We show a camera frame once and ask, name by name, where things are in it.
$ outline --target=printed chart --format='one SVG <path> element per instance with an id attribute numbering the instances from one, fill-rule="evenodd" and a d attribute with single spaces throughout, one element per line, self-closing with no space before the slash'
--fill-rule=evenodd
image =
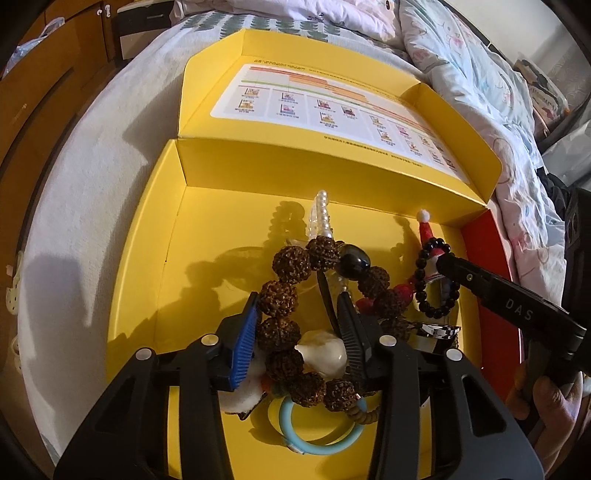
<path id="1" fill-rule="evenodd" d="M 305 128 L 411 158 L 469 183 L 425 120 L 375 93 L 283 67 L 246 64 L 211 116 Z"/>

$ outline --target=open cardboard box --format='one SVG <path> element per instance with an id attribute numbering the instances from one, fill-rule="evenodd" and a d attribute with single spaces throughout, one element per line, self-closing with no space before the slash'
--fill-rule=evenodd
<path id="1" fill-rule="evenodd" d="M 406 133 L 396 133 L 396 122 Z M 431 151 L 447 159 L 434 163 Z M 271 261 L 286 239 L 306 239 L 320 189 L 329 192 L 335 238 L 363 248 L 392 285 L 414 271 L 421 208 L 456 255 L 507 276 L 486 208 L 500 172 L 457 112 L 386 64 L 264 31 L 217 42 L 187 63 L 178 138 L 166 145 L 129 230 L 109 324 L 108 378 L 136 349 L 183 349 L 241 311 L 248 294 L 274 278 Z M 293 319 L 301 330 L 330 328 L 314 276 L 298 293 Z M 519 362 L 518 332 L 480 311 L 469 291 L 460 295 L 452 313 L 462 325 L 460 347 L 505 394 L 506 371 Z M 420 315 L 408 309 L 411 320 Z M 501 349 L 493 344 L 499 336 Z M 296 410 L 305 439 L 347 422 L 322 406 Z M 179 476 L 177 416 L 173 391 L 168 455 L 170 473 Z M 246 421 L 224 415 L 223 424 L 236 479 L 364 478 L 375 437 L 375 425 L 368 426 L 340 454 L 300 456 L 281 445 L 264 405 Z M 430 467 L 428 425 L 426 417 L 421 476 Z"/>

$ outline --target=black bead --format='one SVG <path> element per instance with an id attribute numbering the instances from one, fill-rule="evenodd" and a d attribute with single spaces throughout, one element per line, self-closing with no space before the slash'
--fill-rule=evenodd
<path id="1" fill-rule="evenodd" d="M 358 281 L 371 267 L 367 253 L 355 245 L 345 244 L 339 249 L 339 262 L 335 265 L 337 273 L 349 280 Z"/>

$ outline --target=brown bead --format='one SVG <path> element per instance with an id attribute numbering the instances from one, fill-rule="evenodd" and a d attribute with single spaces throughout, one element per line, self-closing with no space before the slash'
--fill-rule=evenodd
<path id="1" fill-rule="evenodd" d="M 331 380 L 326 383 L 324 405 L 329 411 L 347 411 L 357 403 L 355 386 L 343 379 Z"/>
<path id="2" fill-rule="evenodd" d="M 267 375 L 275 382 L 286 382 L 304 371 L 304 357 L 295 348 L 269 353 L 265 361 Z"/>
<path id="3" fill-rule="evenodd" d="M 312 273 L 308 250 L 297 245 L 283 247 L 273 257 L 273 272 L 292 285 L 306 280 Z"/>
<path id="4" fill-rule="evenodd" d="M 268 281 L 262 286 L 258 305 L 269 317 L 286 318 L 297 308 L 297 290 L 288 283 Z"/>
<path id="5" fill-rule="evenodd" d="M 258 345 L 268 353 L 289 350 L 300 339 L 300 326 L 290 319 L 270 318 L 256 326 Z"/>
<path id="6" fill-rule="evenodd" d="M 369 267 L 357 283 L 364 297 L 375 299 L 390 286 L 390 275 L 382 267 Z"/>
<path id="7" fill-rule="evenodd" d="M 396 290 L 383 291 L 374 302 L 375 313 L 386 319 L 397 318 L 402 315 L 407 306 L 400 293 Z"/>
<path id="8" fill-rule="evenodd" d="M 402 317 L 386 319 L 381 323 L 382 330 L 387 335 L 392 335 L 396 340 L 408 342 L 414 325 Z"/>
<path id="9" fill-rule="evenodd" d="M 334 268 L 339 261 L 339 243 L 329 236 L 319 235 L 306 246 L 310 254 L 312 270 L 325 272 Z"/>
<path id="10" fill-rule="evenodd" d="M 313 407 L 324 399 L 326 384 L 316 372 L 308 372 L 295 377 L 287 384 L 287 391 L 294 403 L 302 407 Z"/>

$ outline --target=white pompom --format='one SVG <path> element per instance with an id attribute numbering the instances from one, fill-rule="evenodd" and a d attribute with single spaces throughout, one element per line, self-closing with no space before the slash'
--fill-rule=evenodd
<path id="1" fill-rule="evenodd" d="M 427 223 L 431 219 L 431 215 L 426 210 L 419 210 L 417 213 L 417 220 L 419 223 Z"/>

